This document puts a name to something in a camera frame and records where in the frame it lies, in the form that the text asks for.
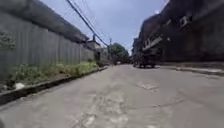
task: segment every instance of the pavement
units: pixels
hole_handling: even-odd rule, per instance
[[[0,128],[223,128],[224,78],[109,67],[0,108]]]
[[[187,71],[187,72],[201,73],[201,74],[207,74],[207,75],[224,76],[224,69],[223,68],[164,66],[164,65],[161,65],[160,68],[177,70],[177,71]]]

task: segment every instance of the building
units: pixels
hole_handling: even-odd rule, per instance
[[[142,50],[157,50],[163,61],[224,60],[223,12],[222,0],[170,0],[143,23]]]
[[[101,45],[96,41],[95,35],[93,35],[92,40],[85,42],[84,45],[95,51],[99,51],[101,49]]]
[[[139,53],[141,53],[141,49],[142,47],[139,38],[135,38],[132,49],[132,61],[138,58]]]

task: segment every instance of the weeds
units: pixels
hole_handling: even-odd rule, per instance
[[[32,85],[59,75],[78,77],[97,68],[98,66],[95,62],[83,62],[77,65],[55,64],[44,67],[21,65],[12,70],[7,80],[7,85],[13,89],[13,85],[19,82]]]

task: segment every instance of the balcony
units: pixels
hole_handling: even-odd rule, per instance
[[[161,41],[162,41],[162,38],[158,37],[154,41],[146,43],[145,47],[143,48],[143,51],[147,51],[148,49],[151,49],[152,47],[155,47]]]

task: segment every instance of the road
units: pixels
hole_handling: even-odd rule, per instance
[[[223,128],[224,78],[110,67],[3,106],[0,118],[3,128]]]

